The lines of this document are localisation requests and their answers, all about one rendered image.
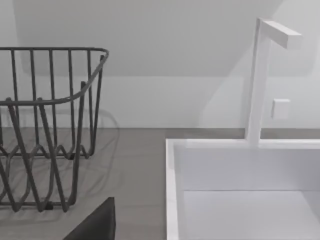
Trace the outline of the white sink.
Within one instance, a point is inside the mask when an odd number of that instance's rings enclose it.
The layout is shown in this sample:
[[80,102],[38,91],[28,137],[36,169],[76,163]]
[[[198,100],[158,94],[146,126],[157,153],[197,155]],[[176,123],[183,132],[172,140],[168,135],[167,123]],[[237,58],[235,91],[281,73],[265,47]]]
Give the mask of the white sink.
[[167,139],[166,240],[320,240],[320,140]]

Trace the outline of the tall white tap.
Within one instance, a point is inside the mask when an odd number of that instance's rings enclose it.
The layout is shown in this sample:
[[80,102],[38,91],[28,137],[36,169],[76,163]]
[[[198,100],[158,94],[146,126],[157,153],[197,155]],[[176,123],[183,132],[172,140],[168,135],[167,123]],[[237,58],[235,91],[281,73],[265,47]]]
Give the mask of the tall white tap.
[[286,50],[301,48],[303,35],[275,20],[258,17],[256,19],[252,66],[250,74],[250,95],[248,123],[245,139],[256,147],[261,140],[263,105],[268,79],[271,43]]

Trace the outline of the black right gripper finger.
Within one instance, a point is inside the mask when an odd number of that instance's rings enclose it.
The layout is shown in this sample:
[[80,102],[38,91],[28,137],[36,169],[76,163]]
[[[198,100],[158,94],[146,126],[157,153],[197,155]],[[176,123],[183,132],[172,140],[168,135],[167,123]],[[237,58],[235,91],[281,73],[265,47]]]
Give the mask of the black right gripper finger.
[[116,240],[115,198],[108,197],[63,240]]

